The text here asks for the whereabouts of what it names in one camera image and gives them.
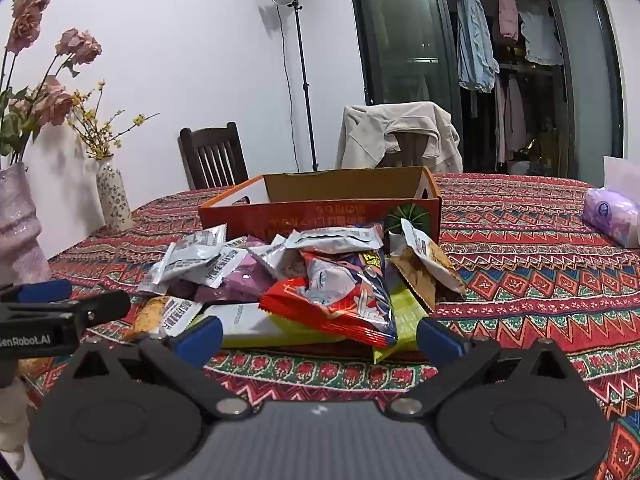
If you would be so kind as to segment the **white grey snack packet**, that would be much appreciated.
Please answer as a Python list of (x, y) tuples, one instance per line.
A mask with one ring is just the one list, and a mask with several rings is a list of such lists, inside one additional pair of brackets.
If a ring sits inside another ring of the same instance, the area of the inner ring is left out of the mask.
[(227, 240), (227, 225), (220, 224), (185, 235), (169, 244), (163, 257), (145, 275), (137, 287), (140, 294), (165, 295), (169, 285), (191, 271), (204, 268), (217, 257)]

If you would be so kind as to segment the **patterned red tablecloth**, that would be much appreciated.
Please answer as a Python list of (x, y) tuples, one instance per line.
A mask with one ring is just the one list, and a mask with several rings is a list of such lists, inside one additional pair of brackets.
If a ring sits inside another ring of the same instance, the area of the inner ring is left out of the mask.
[[(621, 248), (582, 222), (589, 184), (489, 174), (435, 180), (440, 247), (466, 285), (464, 299), (440, 302), (435, 316), (461, 336), (490, 337), (506, 349), (541, 338), (558, 344), (611, 421), (608, 452), (594, 476), (639, 479), (639, 249)], [(153, 200), (134, 213), (125, 234), (102, 228), (55, 256), (54, 276), (70, 280), (75, 297), (133, 292), (169, 242), (200, 227), (198, 206), (229, 188)], [(349, 342), (221, 350), (203, 372), (256, 411), (302, 401), (316, 418), (329, 415), (332, 404), (354, 402), (375, 403), (384, 413), (437, 373), (410, 352), (374, 364), (370, 348)], [(68, 359), (31, 359), (8, 371), (17, 377), (1, 393), (1, 452), (14, 455), (14, 470), (24, 467), (32, 401), (38, 408)]]

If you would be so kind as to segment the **pink snack packet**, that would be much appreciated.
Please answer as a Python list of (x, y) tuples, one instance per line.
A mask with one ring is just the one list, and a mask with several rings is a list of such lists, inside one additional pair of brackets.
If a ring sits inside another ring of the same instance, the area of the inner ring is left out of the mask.
[(267, 247), (268, 244), (250, 236), (245, 240), (232, 240), (204, 266), (171, 280), (168, 292), (172, 296), (214, 304), (257, 302), (276, 282), (252, 253), (252, 249)]

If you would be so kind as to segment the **beige jacket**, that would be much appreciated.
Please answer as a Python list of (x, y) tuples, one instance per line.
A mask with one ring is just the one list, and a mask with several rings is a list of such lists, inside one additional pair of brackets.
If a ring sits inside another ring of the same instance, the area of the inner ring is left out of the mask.
[(386, 153), (398, 151), (395, 132), (430, 136), (428, 156), (434, 156), (433, 174), (461, 174), (460, 136), (451, 115), (431, 101), (381, 105), (349, 105), (344, 108), (338, 137), (336, 166), (346, 169), (375, 168)]

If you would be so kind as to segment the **chair with beige jacket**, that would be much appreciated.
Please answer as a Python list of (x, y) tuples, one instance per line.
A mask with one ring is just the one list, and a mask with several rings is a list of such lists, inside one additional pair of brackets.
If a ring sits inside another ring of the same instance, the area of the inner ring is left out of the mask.
[(426, 154), (432, 138), (422, 133), (395, 132), (398, 151), (386, 153), (378, 163), (379, 167), (436, 167), (434, 156)]

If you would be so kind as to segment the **silver white snack packet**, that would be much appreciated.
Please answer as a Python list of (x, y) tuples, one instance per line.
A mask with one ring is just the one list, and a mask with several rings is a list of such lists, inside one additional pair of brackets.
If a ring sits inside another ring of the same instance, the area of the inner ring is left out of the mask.
[(339, 255), (378, 250), (383, 247), (383, 241), (374, 226), (372, 228), (325, 226), (302, 232), (293, 231), (284, 242), (284, 247)]

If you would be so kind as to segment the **green white snack packet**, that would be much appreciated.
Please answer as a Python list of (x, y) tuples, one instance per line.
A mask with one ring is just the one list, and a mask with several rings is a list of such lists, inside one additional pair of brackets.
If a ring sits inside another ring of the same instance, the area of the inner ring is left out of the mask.
[(208, 316), (221, 322), (223, 349), (332, 344), (343, 340), (341, 336), (270, 314), (258, 304), (213, 304), (198, 316), (198, 320)]

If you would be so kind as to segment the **dark wooden chair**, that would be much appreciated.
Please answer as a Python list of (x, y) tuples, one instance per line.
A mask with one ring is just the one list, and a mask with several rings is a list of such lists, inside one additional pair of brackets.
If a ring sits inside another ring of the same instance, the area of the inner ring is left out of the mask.
[(248, 180), (235, 122), (198, 130), (182, 128), (178, 140), (186, 172), (196, 190), (225, 188)]

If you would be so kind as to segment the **light blue hanging shirt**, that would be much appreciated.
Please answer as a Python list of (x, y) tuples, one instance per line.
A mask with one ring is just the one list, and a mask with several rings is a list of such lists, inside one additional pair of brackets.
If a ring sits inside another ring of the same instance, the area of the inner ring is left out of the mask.
[(457, 16), (459, 86), (490, 93), (500, 68), (494, 58), (484, 6), (480, 0), (459, 0)]

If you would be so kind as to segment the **yellow flower branches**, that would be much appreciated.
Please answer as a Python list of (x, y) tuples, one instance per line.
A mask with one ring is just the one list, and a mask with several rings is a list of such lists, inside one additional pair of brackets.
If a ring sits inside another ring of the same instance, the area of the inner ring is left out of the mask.
[(116, 130), (114, 121), (122, 116), (125, 110), (116, 110), (105, 120), (99, 118), (105, 87), (106, 81), (100, 80), (91, 91), (84, 93), (75, 90), (72, 94), (72, 108), (66, 118), (67, 125), (84, 146), (86, 155), (96, 162), (112, 157), (114, 148), (122, 147), (123, 136), (158, 116), (158, 113), (137, 114), (129, 126)]

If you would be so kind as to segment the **white tissue paper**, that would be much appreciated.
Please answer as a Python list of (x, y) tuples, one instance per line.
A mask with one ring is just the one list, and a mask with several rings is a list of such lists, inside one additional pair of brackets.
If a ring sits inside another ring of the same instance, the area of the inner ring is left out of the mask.
[(640, 169), (627, 159), (604, 156), (604, 187), (640, 204)]

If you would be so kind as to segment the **pumpkin crisp snack packet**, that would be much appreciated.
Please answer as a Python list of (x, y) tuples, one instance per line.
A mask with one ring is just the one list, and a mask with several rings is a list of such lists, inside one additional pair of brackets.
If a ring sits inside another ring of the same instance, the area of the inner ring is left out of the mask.
[(438, 298), (463, 297), (466, 285), (442, 248), (408, 219), (399, 225), (388, 233), (390, 261), (424, 308), (435, 312)]

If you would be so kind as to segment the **orange cardboard box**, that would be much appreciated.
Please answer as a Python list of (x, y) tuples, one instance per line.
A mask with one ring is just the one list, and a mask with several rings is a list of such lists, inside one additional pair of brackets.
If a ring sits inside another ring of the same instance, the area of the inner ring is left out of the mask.
[(198, 214), (203, 228), (224, 224), (230, 237), (271, 240), (294, 230), (383, 223), (399, 209), (439, 239), (442, 194), (425, 167), (264, 174), (202, 203)]

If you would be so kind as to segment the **red white snack bag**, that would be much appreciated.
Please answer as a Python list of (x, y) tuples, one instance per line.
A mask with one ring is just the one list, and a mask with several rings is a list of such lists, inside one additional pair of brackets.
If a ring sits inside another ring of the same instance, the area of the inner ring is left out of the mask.
[(397, 344), (382, 250), (300, 255), (306, 275), (272, 285), (260, 298), (263, 311), (373, 348)]

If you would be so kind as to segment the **white floral ceramic vase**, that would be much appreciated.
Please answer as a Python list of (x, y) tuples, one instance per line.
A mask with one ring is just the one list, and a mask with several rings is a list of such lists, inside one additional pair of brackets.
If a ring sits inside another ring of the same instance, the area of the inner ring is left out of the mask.
[(131, 210), (122, 174), (112, 163), (111, 157), (98, 160), (96, 189), (105, 226), (113, 232), (124, 232), (132, 228)]

